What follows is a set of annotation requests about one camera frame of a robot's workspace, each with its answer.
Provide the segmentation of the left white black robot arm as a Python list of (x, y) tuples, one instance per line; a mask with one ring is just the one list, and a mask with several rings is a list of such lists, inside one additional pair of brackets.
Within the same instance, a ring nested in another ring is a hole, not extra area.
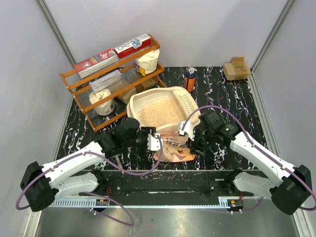
[(97, 171), (76, 176), (76, 173), (102, 161), (123, 171), (109, 159), (122, 154), (124, 148), (142, 147), (150, 151), (161, 151), (163, 140), (154, 127), (141, 127), (138, 120), (127, 118), (116, 127), (98, 135), (94, 141), (75, 153), (57, 161), (39, 165), (30, 163), (20, 183), (22, 190), (16, 209), (22, 198), (26, 198), (33, 212), (42, 211), (61, 197), (84, 192), (102, 195), (107, 189), (104, 177)]

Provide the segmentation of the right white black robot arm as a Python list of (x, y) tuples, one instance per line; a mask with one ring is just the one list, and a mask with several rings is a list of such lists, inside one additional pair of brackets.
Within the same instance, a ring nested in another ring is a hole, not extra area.
[(198, 115), (194, 124), (190, 118), (178, 126), (180, 135), (187, 135), (187, 146), (192, 154), (204, 152), (212, 143), (223, 143), (242, 155), (263, 173), (264, 177), (245, 171), (233, 171), (226, 179), (225, 191), (235, 196), (248, 192), (269, 199), (283, 213), (292, 215), (304, 209), (303, 203), (315, 197), (311, 171), (304, 165), (294, 166), (262, 146), (245, 130), (230, 112), (232, 122), (224, 122), (214, 112), (215, 106), (204, 106), (205, 112)]

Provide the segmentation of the pink cat litter bag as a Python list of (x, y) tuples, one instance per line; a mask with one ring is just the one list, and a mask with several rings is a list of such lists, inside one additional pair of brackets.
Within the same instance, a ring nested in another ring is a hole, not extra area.
[(190, 154), (190, 149), (186, 145), (187, 136), (179, 136), (177, 132), (162, 132), (161, 138), (163, 139), (161, 162), (186, 162), (196, 158), (196, 155)]

